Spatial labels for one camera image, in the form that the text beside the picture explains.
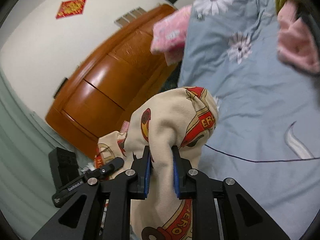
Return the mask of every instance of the white wall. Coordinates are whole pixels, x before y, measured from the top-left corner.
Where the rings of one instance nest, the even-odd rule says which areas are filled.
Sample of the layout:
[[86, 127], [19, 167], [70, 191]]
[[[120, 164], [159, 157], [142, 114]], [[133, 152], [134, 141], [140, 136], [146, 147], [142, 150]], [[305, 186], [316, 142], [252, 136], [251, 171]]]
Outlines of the white wall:
[[[87, 0], [82, 15], [55, 19], [65, 0], [20, 0], [6, 19], [15, 25], [0, 51], [0, 66], [22, 101], [41, 118], [64, 77], [118, 30], [115, 19], [136, 7], [146, 11], [165, 0]], [[25, 3], [34, 9], [25, 12]]]

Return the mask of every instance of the cartoon print towel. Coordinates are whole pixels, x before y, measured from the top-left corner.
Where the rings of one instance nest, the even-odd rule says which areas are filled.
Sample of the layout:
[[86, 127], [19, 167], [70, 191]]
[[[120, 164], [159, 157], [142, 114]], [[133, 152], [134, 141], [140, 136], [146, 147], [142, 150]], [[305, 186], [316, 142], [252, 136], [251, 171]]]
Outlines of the cartoon print towel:
[[130, 169], [149, 145], [153, 170], [146, 200], [132, 200], [131, 225], [142, 240], [192, 239], [191, 200], [179, 200], [173, 187], [173, 156], [177, 145], [182, 158], [197, 168], [201, 148], [218, 120], [217, 100], [201, 87], [184, 87], [157, 94], [131, 116], [127, 132], [114, 131], [99, 139], [103, 163], [124, 159], [116, 174]]

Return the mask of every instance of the red decoration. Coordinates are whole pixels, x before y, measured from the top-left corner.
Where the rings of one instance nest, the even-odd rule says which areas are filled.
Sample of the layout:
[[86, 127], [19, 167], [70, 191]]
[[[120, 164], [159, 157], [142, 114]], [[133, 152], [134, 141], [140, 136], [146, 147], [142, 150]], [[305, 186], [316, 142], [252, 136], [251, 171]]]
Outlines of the red decoration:
[[68, 17], [76, 14], [82, 14], [86, 0], [69, 0], [62, 2], [56, 19]]

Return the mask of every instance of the metal screw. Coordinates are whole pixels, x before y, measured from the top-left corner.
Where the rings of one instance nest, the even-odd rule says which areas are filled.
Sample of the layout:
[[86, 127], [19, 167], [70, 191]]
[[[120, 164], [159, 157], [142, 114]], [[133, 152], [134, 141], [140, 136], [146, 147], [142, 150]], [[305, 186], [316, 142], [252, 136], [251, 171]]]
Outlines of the metal screw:
[[227, 183], [228, 185], [233, 185], [233, 184], [235, 184], [236, 182], [235, 182], [235, 180], [232, 179], [232, 178], [227, 178], [227, 179], [226, 179], [226, 183]]
[[134, 170], [126, 170], [125, 171], [125, 174], [127, 175], [127, 176], [132, 176], [132, 175], [134, 175], [136, 172], [134, 171]]
[[96, 185], [98, 183], [98, 180], [96, 179], [96, 178], [90, 178], [90, 179], [88, 179], [88, 184], [90, 185], [90, 186], [94, 186], [94, 185]]
[[196, 169], [191, 169], [188, 171], [188, 173], [191, 175], [191, 176], [195, 176], [198, 174], [198, 171]]

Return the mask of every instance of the blue gripper pad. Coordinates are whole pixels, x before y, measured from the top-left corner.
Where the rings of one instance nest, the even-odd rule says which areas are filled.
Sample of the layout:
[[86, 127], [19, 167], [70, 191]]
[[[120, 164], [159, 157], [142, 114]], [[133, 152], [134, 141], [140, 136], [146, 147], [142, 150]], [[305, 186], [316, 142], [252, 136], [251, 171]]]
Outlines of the blue gripper pad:
[[178, 176], [178, 169], [177, 169], [174, 155], [173, 155], [173, 186], [174, 186], [174, 191], [177, 195], [177, 198], [179, 198], [180, 197], [179, 176]]
[[145, 198], [148, 196], [148, 193], [149, 193], [150, 174], [151, 174], [151, 156], [150, 156], [150, 152], [149, 152], [146, 173], [144, 176], [144, 196], [145, 196]]

